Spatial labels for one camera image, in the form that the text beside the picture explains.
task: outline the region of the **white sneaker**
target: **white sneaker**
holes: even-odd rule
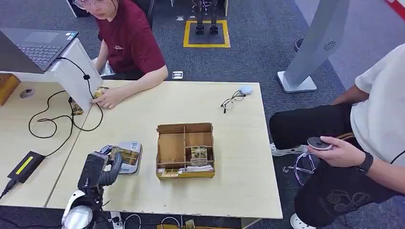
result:
[[[315,227],[312,227],[310,225],[307,225],[306,223],[302,222],[296,213],[291,216],[290,218],[290,224],[294,229],[316,229]]]
[[[292,148],[292,149],[277,149],[276,146],[274,145],[274,143],[270,144],[270,148],[271,148],[271,154],[273,156],[285,156],[287,154],[303,154],[308,152],[308,149],[306,146],[304,145],[300,145],[296,148]]]

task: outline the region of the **wristwatch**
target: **wristwatch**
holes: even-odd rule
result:
[[[373,164],[374,158],[370,153],[364,152],[366,154],[366,158],[364,159],[363,163],[359,165],[356,169],[364,174],[368,173],[371,165]]]

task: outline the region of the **eyeglasses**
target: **eyeglasses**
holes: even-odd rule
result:
[[[74,0],[73,3],[80,9],[85,10],[91,4],[107,4],[108,0]]]
[[[246,95],[243,94],[241,91],[237,91],[232,95],[231,98],[226,99],[221,104],[221,108],[224,109],[224,114],[226,114],[226,111],[232,110],[232,108],[234,107],[234,101],[242,101],[245,96]]]

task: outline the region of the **black pants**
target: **black pants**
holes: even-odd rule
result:
[[[349,137],[346,141],[362,149],[350,138],[350,104],[318,106],[279,112],[270,118],[270,132],[277,149],[307,145],[311,136]],[[369,203],[381,203],[402,195],[376,183],[353,167],[331,167],[320,160],[318,168],[295,197],[296,214],[306,224],[325,227],[337,216]]]
[[[127,73],[115,73],[114,75],[102,76],[103,80],[139,80],[145,75],[141,70],[135,70]]]

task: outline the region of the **woman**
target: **woman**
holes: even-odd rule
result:
[[[111,109],[125,98],[166,79],[168,70],[163,56],[145,13],[135,3],[131,0],[75,0],[74,3],[95,16],[100,28],[102,42],[95,63],[99,73],[111,67],[114,73],[133,73],[138,79],[108,90],[92,103]]]

